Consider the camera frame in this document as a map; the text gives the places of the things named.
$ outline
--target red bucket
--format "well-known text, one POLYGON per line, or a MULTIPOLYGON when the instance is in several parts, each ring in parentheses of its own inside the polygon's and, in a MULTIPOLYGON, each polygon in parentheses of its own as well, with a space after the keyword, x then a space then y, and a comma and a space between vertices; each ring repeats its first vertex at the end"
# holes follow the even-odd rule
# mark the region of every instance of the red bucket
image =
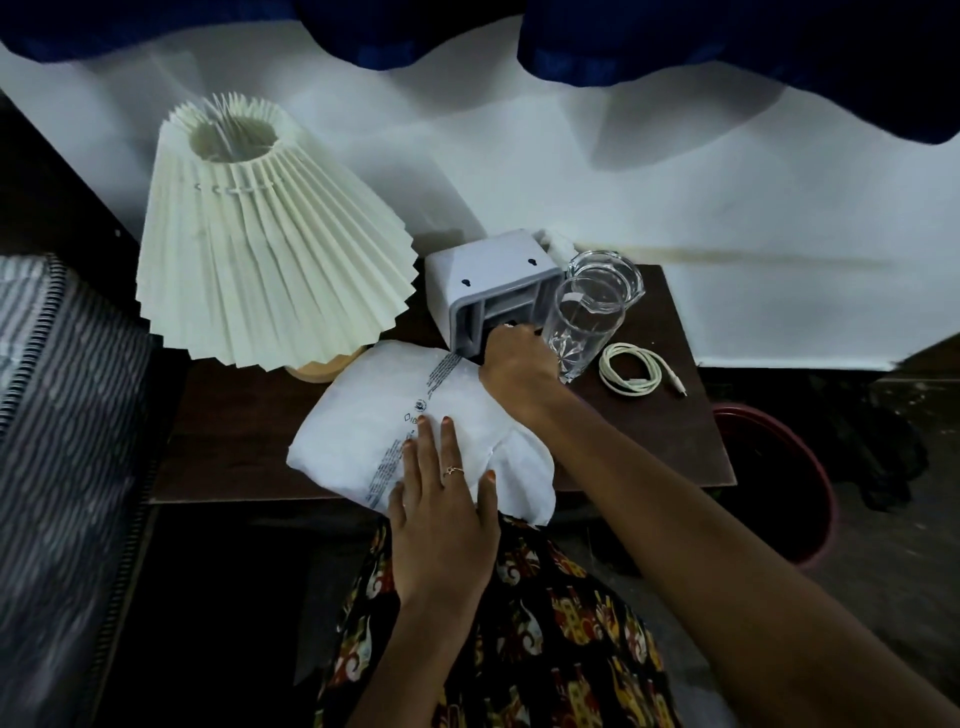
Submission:
POLYGON ((737 485, 717 502, 798 567, 828 549, 837 505, 827 472, 789 427, 746 404, 713 405, 737 485))

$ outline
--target striped fabric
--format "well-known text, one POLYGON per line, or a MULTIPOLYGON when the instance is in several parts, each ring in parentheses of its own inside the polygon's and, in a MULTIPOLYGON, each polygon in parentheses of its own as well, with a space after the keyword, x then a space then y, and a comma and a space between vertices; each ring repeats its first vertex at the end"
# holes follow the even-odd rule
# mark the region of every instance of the striped fabric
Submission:
POLYGON ((0 725, 58 726, 123 549, 154 340, 52 256, 0 272, 0 725))
POLYGON ((49 286, 49 265, 45 258, 37 255, 0 258, 0 401, 23 361, 34 325, 47 301, 49 286))

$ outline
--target white wall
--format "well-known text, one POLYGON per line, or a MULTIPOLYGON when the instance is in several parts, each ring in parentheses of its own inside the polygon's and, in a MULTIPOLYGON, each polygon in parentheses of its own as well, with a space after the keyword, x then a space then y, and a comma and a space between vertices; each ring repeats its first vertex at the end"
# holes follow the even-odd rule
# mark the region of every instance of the white wall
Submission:
POLYGON ((899 141, 715 63, 551 84, 516 62, 518 28, 388 73, 331 58, 294 22, 59 65, 0 49, 0 86, 136 236, 161 118, 237 90, 332 146, 421 251, 551 228, 668 263, 706 365, 886 369, 960 330, 960 140, 899 141))

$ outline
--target wooden table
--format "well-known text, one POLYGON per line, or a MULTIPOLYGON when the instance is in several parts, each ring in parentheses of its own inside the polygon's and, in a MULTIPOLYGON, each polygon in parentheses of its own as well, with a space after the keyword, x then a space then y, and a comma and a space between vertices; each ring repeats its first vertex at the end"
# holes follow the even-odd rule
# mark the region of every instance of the wooden table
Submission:
MULTIPOLYGON (((570 386, 622 432, 697 485, 733 485, 730 461, 663 271, 642 265, 640 273, 646 294, 628 311, 613 340, 661 354, 684 382, 687 397, 679 397, 668 382, 647 397, 620 397, 603 385, 595 363, 570 386)), ((422 277, 410 309, 383 338, 445 349, 426 310, 421 284, 422 277)), ((617 358, 616 366, 628 376, 641 376, 639 363, 630 356, 617 358)), ((287 448, 323 391, 324 385, 299 381, 283 370, 237 369, 213 359, 194 362, 151 501, 336 497, 286 465, 287 448)), ((559 467, 554 485, 558 491, 577 490, 559 467)))

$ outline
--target drinking glass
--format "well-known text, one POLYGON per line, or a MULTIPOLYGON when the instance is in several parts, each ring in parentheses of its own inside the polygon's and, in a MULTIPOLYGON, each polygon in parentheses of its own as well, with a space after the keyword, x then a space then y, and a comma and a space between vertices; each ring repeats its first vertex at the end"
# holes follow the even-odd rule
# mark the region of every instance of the drinking glass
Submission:
POLYGON ((636 266, 615 251, 584 251, 567 264, 571 278, 585 276, 602 280, 623 296, 626 307, 643 296, 643 278, 636 266))
POLYGON ((623 323, 626 310, 622 294, 599 279, 571 278, 557 288, 541 336, 560 359, 561 382, 583 373, 623 323))

